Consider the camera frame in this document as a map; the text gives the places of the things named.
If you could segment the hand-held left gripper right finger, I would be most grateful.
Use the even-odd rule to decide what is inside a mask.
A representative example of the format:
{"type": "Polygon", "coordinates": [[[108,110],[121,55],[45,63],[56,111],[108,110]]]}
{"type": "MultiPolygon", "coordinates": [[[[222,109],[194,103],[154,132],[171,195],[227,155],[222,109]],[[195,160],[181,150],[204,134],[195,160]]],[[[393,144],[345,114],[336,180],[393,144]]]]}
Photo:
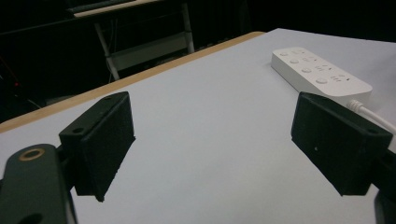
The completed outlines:
{"type": "Polygon", "coordinates": [[[392,137],[331,99],[298,96],[291,140],[341,195],[364,195],[372,185],[393,194],[392,137]]]}

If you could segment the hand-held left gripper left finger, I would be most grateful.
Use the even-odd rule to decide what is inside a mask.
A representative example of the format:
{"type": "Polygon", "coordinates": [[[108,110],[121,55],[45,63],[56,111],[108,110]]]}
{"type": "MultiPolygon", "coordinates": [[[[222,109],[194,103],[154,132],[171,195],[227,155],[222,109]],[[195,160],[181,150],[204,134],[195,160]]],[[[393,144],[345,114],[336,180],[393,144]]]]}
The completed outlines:
{"type": "Polygon", "coordinates": [[[135,140],[129,93],[102,98],[59,137],[67,185],[79,196],[93,196],[102,202],[135,140]]]}

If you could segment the white power strip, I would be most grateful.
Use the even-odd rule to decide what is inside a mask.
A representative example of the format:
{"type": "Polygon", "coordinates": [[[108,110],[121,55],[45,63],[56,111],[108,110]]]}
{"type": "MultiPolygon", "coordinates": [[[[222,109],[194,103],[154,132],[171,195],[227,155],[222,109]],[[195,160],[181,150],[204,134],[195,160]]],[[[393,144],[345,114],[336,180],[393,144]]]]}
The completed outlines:
{"type": "Polygon", "coordinates": [[[356,100],[367,103],[372,86],[304,48],[276,49],[271,66],[295,90],[332,99],[346,106],[356,100]]]}

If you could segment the white metal stand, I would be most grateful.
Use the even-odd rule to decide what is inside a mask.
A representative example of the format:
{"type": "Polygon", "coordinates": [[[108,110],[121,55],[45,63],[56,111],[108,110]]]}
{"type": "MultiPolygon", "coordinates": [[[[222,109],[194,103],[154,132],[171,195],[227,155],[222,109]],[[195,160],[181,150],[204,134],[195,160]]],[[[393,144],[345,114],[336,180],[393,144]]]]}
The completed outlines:
{"type": "Polygon", "coordinates": [[[145,63],[171,53],[185,49],[189,54],[195,52],[191,21],[188,3],[181,1],[177,12],[181,13],[183,20],[183,31],[175,35],[169,35],[157,40],[149,41],[135,47],[110,51],[110,46],[105,41],[104,32],[101,25],[97,22],[94,25],[95,31],[103,48],[106,66],[110,77],[119,80],[119,71],[130,68],[141,63],[145,63]]]}

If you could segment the wooden shelf board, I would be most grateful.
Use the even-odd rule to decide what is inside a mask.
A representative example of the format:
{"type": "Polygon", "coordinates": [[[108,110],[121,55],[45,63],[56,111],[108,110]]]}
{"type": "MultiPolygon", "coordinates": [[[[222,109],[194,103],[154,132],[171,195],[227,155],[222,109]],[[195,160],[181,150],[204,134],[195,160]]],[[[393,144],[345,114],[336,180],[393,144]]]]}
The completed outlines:
{"type": "Polygon", "coordinates": [[[75,18],[88,17],[108,12],[114,12],[132,7],[141,7],[144,5],[159,3],[162,0],[106,0],[99,3],[88,4],[84,6],[69,8],[69,11],[75,18]]]}

